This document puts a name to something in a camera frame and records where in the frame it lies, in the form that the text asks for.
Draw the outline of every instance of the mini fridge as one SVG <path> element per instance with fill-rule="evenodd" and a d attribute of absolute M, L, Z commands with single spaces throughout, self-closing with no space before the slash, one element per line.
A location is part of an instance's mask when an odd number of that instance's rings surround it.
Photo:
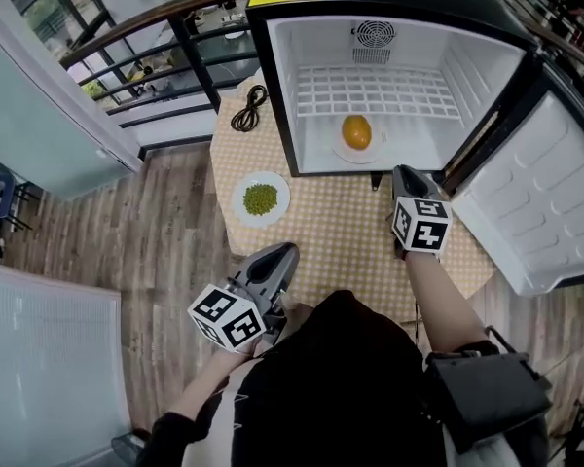
<path fill-rule="evenodd" d="M 292 176 L 428 171 L 518 294 L 584 281 L 584 90 L 499 1 L 250 0 L 247 16 Z"/>

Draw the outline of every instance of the fridge door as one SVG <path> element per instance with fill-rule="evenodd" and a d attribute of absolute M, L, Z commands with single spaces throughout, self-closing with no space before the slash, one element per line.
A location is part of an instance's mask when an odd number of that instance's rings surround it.
<path fill-rule="evenodd" d="M 515 292 L 534 295 L 584 279 L 584 99 L 545 65 L 521 104 L 532 108 L 453 210 Z"/>

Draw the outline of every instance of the green peas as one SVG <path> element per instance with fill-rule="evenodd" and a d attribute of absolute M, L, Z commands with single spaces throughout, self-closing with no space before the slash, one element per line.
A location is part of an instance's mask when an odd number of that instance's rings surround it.
<path fill-rule="evenodd" d="M 253 185 L 246 189 L 243 202 L 247 213 L 266 214 L 276 206 L 276 188 L 272 185 Z"/>

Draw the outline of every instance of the fridge fan vent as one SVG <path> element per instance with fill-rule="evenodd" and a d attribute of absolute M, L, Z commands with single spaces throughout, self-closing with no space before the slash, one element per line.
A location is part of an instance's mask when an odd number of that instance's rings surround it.
<path fill-rule="evenodd" d="M 355 46 L 352 60 L 362 64 L 387 64 L 391 56 L 389 44 L 396 31 L 389 22 L 365 20 L 354 30 Z"/>

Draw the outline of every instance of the checkered tablecloth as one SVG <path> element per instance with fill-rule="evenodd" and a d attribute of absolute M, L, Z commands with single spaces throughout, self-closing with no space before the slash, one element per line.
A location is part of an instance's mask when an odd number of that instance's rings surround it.
<path fill-rule="evenodd" d="M 253 84 L 249 79 L 238 86 L 237 98 L 223 98 L 210 149 L 232 251 L 248 255 L 267 245 L 292 241 L 301 250 L 289 291 L 294 299 L 317 305 L 334 290 L 350 289 L 363 304 L 396 322 L 414 320 L 413 292 L 404 263 L 394 258 L 394 236 L 386 220 L 391 212 L 390 179 L 384 178 L 374 192 L 367 175 L 292 178 L 270 102 L 260 107 L 260 123 L 253 131 L 239 133 L 230 127 Z M 275 224 L 251 229 L 235 215 L 232 193 L 239 180 L 260 170 L 274 171 L 287 181 L 290 206 Z M 457 217 L 442 264 L 465 298 L 495 271 Z"/>

